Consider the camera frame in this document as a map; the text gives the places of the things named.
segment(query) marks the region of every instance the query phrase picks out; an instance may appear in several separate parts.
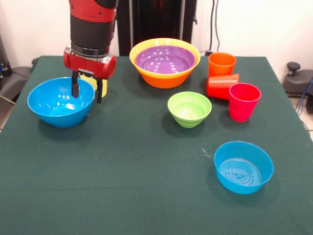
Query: green bowl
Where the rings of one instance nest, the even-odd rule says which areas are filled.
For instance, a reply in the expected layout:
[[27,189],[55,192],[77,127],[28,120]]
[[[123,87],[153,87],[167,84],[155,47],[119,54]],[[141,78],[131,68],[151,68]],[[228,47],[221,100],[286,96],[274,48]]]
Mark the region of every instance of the green bowl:
[[196,92],[180,92],[173,95],[167,107],[179,125],[192,128],[199,125],[211,112],[210,100]]

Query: stacked cups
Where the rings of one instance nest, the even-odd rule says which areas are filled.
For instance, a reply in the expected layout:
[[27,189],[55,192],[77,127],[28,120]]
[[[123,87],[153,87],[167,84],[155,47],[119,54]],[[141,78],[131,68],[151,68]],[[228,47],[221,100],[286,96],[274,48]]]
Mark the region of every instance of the stacked cups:
[[230,118],[245,122],[261,98],[261,91],[248,83],[239,83],[239,74],[232,74],[236,57],[217,52],[209,56],[209,79],[206,92],[210,97],[229,100]]

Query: blue bowl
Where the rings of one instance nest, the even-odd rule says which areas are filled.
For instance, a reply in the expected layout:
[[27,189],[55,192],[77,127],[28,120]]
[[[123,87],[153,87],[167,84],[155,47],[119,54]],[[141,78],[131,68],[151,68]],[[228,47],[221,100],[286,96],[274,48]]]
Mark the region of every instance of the blue bowl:
[[43,121],[60,128],[80,123],[93,104],[94,89],[78,79],[79,97],[71,95],[71,78],[46,81],[35,87],[28,96],[28,107]]
[[238,194],[258,191],[274,172],[273,162],[263,149],[242,141],[220,146],[215,152],[214,164],[220,183]]

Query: pink cup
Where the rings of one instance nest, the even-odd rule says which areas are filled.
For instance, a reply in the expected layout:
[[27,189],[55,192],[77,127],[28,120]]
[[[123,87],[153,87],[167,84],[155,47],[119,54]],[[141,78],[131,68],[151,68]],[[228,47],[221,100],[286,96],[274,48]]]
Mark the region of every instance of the pink cup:
[[238,83],[229,88],[229,114],[237,122],[245,122],[261,99],[261,91],[248,83]]

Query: white wall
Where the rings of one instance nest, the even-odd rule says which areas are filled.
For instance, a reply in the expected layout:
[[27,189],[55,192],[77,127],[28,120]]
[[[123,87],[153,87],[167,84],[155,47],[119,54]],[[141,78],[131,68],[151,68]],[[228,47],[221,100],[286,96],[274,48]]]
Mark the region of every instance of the white wall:
[[[198,0],[192,44],[199,50],[209,48],[212,2]],[[220,0],[218,33],[220,51],[266,56],[280,80],[289,61],[313,69],[313,0]]]
[[[211,4],[198,0],[192,44],[199,50],[209,47]],[[280,79],[291,60],[313,69],[312,10],[313,0],[220,0],[220,51],[266,56]],[[68,0],[0,0],[0,34],[12,66],[62,55],[70,42]],[[111,52],[118,55],[117,30]]]
[[[68,0],[0,0],[0,34],[12,67],[62,55],[70,43]],[[117,30],[111,52],[118,55]]]

